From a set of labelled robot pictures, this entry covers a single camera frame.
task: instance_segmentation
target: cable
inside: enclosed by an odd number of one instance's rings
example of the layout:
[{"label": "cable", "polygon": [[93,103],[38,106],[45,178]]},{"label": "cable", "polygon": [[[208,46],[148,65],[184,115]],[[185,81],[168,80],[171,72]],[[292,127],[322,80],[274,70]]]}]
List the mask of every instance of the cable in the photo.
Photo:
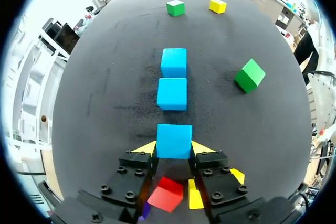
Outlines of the cable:
[{"label": "cable", "polygon": [[309,201],[308,201],[306,195],[305,195],[305,194],[302,194],[302,193],[299,193],[299,195],[302,196],[302,198],[303,198],[303,200],[304,200],[304,203],[305,203],[305,206],[306,206],[306,209],[308,209],[308,208],[309,208]]}]

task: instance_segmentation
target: white shelving unit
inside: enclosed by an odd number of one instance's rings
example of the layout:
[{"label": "white shelving unit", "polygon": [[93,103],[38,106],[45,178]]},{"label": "white shelving unit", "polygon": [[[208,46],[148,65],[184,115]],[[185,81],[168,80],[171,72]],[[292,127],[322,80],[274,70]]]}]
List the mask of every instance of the white shelving unit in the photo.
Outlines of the white shelving unit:
[{"label": "white shelving unit", "polygon": [[[55,65],[60,65],[60,62],[63,62],[61,65],[64,69],[64,61],[68,60],[69,54],[42,29],[37,34],[37,37],[29,38],[20,27],[17,35],[14,36],[8,51],[2,81],[4,92],[2,107],[5,108],[2,117],[6,128],[6,139],[10,145],[42,150],[51,148],[52,123],[52,120],[48,120],[46,135],[40,133],[42,104],[44,103],[44,107],[54,106],[54,100],[50,104],[44,100],[44,97],[50,98],[45,91],[56,89],[53,91],[53,96],[56,97],[59,85],[59,81],[55,78],[49,78],[50,73]],[[48,49],[42,39],[53,49]],[[60,69],[59,79],[62,74],[62,68]]]}]

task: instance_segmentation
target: yellow cube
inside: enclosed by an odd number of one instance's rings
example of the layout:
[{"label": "yellow cube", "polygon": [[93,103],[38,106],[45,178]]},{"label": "yellow cube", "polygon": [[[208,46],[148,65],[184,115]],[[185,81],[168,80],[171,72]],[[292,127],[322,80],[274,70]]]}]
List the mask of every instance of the yellow cube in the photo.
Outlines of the yellow cube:
[{"label": "yellow cube", "polygon": [[226,3],[221,0],[210,0],[209,9],[215,13],[224,13],[226,10]]}]

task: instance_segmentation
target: blue cube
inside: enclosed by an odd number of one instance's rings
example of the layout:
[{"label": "blue cube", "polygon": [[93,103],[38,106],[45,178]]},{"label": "blue cube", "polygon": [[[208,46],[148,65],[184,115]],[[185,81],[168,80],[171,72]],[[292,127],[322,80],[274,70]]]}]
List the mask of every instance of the blue cube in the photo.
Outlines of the blue cube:
[{"label": "blue cube", "polygon": [[158,124],[156,152],[158,158],[189,159],[193,127]]},{"label": "blue cube", "polygon": [[157,105],[162,110],[187,109],[187,79],[161,78],[157,89]]},{"label": "blue cube", "polygon": [[164,78],[187,78],[187,49],[165,48],[162,52],[161,71]]}]

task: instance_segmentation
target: desk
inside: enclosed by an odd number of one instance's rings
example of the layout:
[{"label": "desk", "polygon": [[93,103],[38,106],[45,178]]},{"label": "desk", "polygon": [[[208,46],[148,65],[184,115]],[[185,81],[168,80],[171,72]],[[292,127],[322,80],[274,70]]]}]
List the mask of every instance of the desk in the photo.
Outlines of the desk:
[{"label": "desk", "polygon": [[[245,173],[248,198],[288,197],[306,174],[311,120],[306,86],[286,41],[250,0],[181,0],[186,14],[166,13],[171,0],[113,0],[72,51],[53,120],[55,171],[64,197],[81,188],[99,195],[118,158],[156,139],[158,123],[191,124],[193,140],[222,149]],[[156,106],[164,48],[187,48],[187,112]],[[234,83],[254,58],[266,77],[250,94]],[[179,179],[185,197],[172,214],[153,207],[146,223],[208,223],[188,209],[187,161],[162,159],[158,174]]]},{"label": "desk", "polygon": [[[293,36],[297,34],[299,28],[305,22],[294,13],[283,1],[281,0],[252,0],[258,5],[259,9],[265,13],[271,21],[280,26],[282,29],[291,33]],[[281,13],[288,17],[288,23],[284,24],[277,21]]]}]

